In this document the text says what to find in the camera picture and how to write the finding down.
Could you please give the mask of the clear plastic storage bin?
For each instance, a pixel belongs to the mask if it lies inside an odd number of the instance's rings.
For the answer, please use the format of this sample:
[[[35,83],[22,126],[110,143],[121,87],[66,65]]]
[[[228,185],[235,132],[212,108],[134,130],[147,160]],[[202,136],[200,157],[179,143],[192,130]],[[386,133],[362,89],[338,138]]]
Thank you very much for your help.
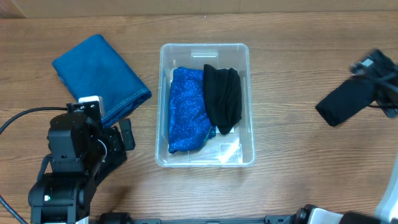
[[[161,167],[249,167],[256,160],[249,48],[160,49],[155,161]]]

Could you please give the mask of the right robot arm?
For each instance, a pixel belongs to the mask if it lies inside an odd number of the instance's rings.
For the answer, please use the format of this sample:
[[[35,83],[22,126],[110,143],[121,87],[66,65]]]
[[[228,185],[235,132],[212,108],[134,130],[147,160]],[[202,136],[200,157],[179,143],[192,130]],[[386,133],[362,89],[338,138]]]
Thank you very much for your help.
[[[374,49],[351,67],[352,77],[319,102],[315,109],[332,127],[364,108],[376,108],[388,118],[397,118],[397,64],[380,50]],[[312,223],[397,223],[397,164],[385,194],[374,216],[357,212],[335,213],[314,205],[306,205],[286,219],[287,224]]]

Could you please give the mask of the sparkly blue garment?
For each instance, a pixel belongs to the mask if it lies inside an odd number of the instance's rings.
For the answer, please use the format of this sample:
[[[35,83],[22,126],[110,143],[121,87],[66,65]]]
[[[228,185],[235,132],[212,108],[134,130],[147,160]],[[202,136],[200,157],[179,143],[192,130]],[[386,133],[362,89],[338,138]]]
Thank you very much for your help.
[[[204,72],[185,67],[173,71],[169,97],[169,153],[201,149],[216,136],[203,97]]]

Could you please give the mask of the black garment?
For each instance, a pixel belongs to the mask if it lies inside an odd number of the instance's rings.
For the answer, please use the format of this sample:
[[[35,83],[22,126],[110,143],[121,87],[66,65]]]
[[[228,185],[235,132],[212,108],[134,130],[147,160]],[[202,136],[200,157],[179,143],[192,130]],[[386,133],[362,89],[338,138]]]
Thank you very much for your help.
[[[238,71],[216,69],[204,64],[203,97],[207,115],[223,135],[228,134],[242,116],[242,89]]]
[[[330,126],[337,126],[370,105],[376,98],[375,92],[373,82],[350,78],[322,99],[315,109]]]

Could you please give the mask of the blue denim cloth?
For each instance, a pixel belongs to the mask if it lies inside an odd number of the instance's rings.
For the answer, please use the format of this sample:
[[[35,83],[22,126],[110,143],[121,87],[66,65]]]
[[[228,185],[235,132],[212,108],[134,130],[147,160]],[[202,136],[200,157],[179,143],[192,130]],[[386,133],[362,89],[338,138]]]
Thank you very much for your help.
[[[101,122],[107,128],[152,96],[144,82],[100,34],[56,58],[52,65],[74,99],[103,98]]]

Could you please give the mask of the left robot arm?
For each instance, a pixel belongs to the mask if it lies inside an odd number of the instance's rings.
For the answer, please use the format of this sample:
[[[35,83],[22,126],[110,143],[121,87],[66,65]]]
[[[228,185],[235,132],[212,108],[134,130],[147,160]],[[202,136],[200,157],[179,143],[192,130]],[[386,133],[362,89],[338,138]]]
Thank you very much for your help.
[[[97,186],[135,148],[130,119],[105,128],[101,103],[69,103],[50,121],[50,154],[29,192],[31,223],[77,223],[90,216]]]

